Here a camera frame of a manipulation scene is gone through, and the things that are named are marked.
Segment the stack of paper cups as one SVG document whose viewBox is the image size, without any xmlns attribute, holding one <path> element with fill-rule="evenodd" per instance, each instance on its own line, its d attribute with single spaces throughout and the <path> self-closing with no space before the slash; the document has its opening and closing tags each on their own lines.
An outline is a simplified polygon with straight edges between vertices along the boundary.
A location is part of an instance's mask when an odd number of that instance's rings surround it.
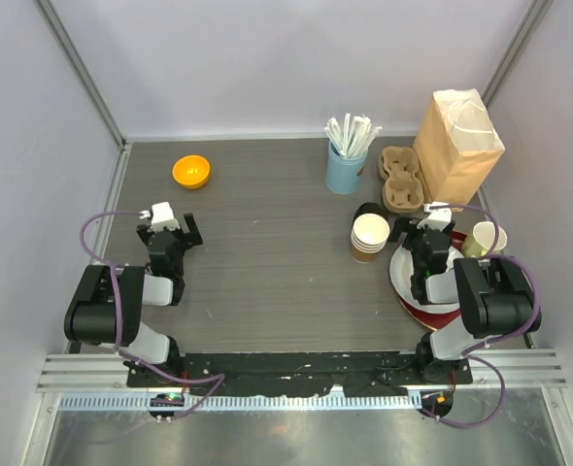
<svg viewBox="0 0 573 466">
<path fill-rule="evenodd" d="M 351 231 L 351 252 L 353 258 L 366 263 L 373 260 L 388 241 L 388 221 L 377 214 L 363 214 L 354 220 Z"/>
</svg>

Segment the black lid stack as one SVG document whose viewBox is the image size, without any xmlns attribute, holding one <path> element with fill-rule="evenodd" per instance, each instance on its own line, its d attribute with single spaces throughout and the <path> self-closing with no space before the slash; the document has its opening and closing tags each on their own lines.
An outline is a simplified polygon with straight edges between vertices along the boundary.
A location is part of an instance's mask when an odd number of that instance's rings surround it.
<svg viewBox="0 0 573 466">
<path fill-rule="evenodd" d="M 388 220 L 388 211 L 383 205 L 374 202 L 365 202 L 356 209 L 352 220 L 352 224 L 355 224 L 355 221 L 360 216 L 366 214 L 373 214 L 382 217 L 384 220 Z"/>
</svg>

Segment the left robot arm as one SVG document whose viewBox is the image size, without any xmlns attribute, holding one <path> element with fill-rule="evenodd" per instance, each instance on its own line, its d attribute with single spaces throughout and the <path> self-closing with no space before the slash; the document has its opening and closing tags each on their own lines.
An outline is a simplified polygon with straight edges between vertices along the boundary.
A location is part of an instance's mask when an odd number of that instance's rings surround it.
<svg viewBox="0 0 573 466">
<path fill-rule="evenodd" d="M 147 249 L 142 266 L 117 265 L 98 256 L 84 234 L 95 220 L 115 216 L 104 212 L 87 219 L 80 244 L 95 263 L 86 266 L 64 318 L 64 334 L 72 343 L 110 349 L 149 370 L 160 386 L 170 387 L 185 369 L 176 340 L 152 330 L 142 321 L 143 307 L 174 307 L 185 291 L 185 253 L 203 244 L 192 213 L 184 215 L 186 228 L 170 212 L 127 211 L 144 222 L 136 233 Z"/>
</svg>

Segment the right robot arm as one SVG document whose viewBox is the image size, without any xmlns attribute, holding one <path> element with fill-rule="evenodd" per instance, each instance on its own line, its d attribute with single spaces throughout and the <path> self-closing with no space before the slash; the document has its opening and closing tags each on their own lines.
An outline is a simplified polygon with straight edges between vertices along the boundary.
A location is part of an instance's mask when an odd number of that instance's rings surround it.
<svg viewBox="0 0 573 466">
<path fill-rule="evenodd" d="M 416 319 L 432 317 L 413 356 L 385 360 L 383 380 L 451 381 L 466 370 L 465 357 L 490 340 L 536 331 L 541 311 L 522 269 L 508 259 L 466 257 L 449 222 L 441 229 L 398 217 L 389 239 L 398 245 L 388 267 L 403 307 Z"/>
</svg>

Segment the cardboard cup carrier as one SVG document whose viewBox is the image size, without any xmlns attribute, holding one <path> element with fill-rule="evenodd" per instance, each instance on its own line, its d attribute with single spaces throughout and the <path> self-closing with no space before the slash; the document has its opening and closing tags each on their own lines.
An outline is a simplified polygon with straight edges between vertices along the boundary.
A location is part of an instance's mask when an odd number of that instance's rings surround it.
<svg viewBox="0 0 573 466">
<path fill-rule="evenodd" d="M 384 181 L 382 201 L 395 214 L 418 211 L 424 203 L 419 158 L 412 148 L 386 147 L 378 159 L 378 171 Z"/>
</svg>

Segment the yellow-green mug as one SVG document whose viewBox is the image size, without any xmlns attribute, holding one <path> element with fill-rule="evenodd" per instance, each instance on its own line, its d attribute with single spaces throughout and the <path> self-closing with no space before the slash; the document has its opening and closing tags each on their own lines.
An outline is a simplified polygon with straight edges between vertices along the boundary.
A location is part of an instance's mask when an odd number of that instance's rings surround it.
<svg viewBox="0 0 573 466">
<path fill-rule="evenodd" d="M 488 254 L 494 236 L 494 224 L 491 221 L 476 223 L 462 244 L 461 252 L 463 256 L 473 258 Z"/>
</svg>

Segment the white paper plate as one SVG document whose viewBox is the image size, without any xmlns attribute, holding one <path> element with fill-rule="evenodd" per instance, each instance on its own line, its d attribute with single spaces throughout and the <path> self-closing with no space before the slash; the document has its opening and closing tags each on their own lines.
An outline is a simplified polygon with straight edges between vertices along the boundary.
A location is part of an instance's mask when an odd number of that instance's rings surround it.
<svg viewBox="0 0 573 466">
<path fill-rule="evenodd" d="M 388 269 L 390 281 L 399 297 L 417 310 L 435 315 L 454 312 L 459 309 L 459 303 L 453 261 L 462 257 L 458 249 L 450 247 L 446 271 L 425 279 L 424 304 L 414 297 L 411 290 L 413 259 L 403 247 L 399 247 L 391 258 Z"/>
</svg>

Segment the orange bowl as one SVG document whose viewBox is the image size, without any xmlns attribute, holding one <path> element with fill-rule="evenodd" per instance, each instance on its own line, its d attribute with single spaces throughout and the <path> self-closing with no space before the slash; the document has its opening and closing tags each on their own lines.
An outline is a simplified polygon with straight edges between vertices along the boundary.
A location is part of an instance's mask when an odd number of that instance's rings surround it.
<svg viewBox="0 0 573 466">
<path fill-rule="evenodd" d="M 208 182 L 211 176 L 211 164 L 201 155 L 187 155 L 174 164 L 172 176 L 180 186 L 186 189 L 198 189 Z"/>
</svg>

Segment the red round tray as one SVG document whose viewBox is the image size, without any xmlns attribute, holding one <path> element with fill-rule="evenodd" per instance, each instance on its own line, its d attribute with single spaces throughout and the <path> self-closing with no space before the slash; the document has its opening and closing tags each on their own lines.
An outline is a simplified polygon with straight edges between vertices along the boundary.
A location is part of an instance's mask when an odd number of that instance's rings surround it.
<svg viewBox="0 0 573 466">
<path fill-rule="evenodd" d="M 463 242 L 467 238 L 467 235 L 463 232 L 454 230 L 451 233 L 452 246 L 459 247 L 463 245 Z M 416 308 L 405 301 L 400 295 L 398 295 L 399 302 L 401 306 L 406 310 L 406 312 L 412 316 L 419 324 L 423 325 L 429 330 L 438 330 L 448 325 L 455 318 L 460 316 L 460 308 L 456 308 L 451 312 L 444 314 L 431 314 L 427 313 L 419 308 Z"/>
</svg>

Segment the blue straw holder cup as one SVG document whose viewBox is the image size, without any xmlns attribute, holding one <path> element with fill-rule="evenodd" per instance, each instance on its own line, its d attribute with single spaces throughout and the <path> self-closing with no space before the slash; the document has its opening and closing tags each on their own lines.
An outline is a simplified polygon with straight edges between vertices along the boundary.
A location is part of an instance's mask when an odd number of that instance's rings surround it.
<svg viewBox="0 0 573 466">
<path fill-rule="evenodd" d="M 368 151 L 358 158 L 342 157 L 334 145 L 328 143 L 326 186 L 336 194 L 348 195 L 357 191 Z"/>
</svg>

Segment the brown paper bag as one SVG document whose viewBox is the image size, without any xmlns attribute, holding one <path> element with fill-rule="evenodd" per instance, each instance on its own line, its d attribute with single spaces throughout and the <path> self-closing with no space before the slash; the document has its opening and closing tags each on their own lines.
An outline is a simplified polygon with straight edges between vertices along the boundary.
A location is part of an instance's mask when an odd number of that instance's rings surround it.
<svg viewBox="0 0 573 466">
<path fill-rule="evenodd" d="M 432 93 L 413 143 L 427 202 L 467 204 L 505 147 L 475 88 Z"/>
</svg>

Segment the white wrapped straws bundle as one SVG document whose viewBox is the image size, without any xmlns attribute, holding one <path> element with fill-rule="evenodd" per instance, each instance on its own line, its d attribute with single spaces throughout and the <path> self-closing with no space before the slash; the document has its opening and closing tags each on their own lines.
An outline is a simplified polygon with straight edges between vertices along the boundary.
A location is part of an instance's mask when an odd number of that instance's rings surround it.
<svg viewBox="0 0 573 466">
<path fill-rule="evenodd" d="M 331 117 L 323 128 L 338 156 L 348 160 L 364 156 L 382 129 L 382 126 L 374 126 L 368 116 L 350 113 L 345 113 L 342 124 Z"/>
</svg>

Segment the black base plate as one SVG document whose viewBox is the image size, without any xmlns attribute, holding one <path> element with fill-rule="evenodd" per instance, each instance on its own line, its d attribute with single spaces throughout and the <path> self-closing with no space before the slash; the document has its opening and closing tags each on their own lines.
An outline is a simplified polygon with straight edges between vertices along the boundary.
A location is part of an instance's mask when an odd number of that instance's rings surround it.
<svg viewBox="0 0 573 466">
<path fill-rule="evenodd" d="M 471 384 L 469 363 L 437 361 L 412 352 L 231 352 L 187 353 L 177 378 L 224 375 L 216 396 L 323 397 L 338 385 L 348 397 L 395 395 L 406 385 Z"/>
</svg>

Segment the aluminium front rail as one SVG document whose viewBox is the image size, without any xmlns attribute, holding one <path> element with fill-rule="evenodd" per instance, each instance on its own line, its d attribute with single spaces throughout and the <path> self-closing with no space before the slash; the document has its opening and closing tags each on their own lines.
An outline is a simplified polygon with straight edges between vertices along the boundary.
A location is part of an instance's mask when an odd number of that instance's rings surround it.
<svg viewBox="0 0 573 466">
<path fill-rule="evenodd" d="M 51 354 L 37 389 L 68 411 L 203 412 L 419 408 L 462 388 L 564 387 L 550 349 L 489 349 L 425 364 L 411 353 L 188 353 L 175 380 L 111 354 Z"/>
</svg>

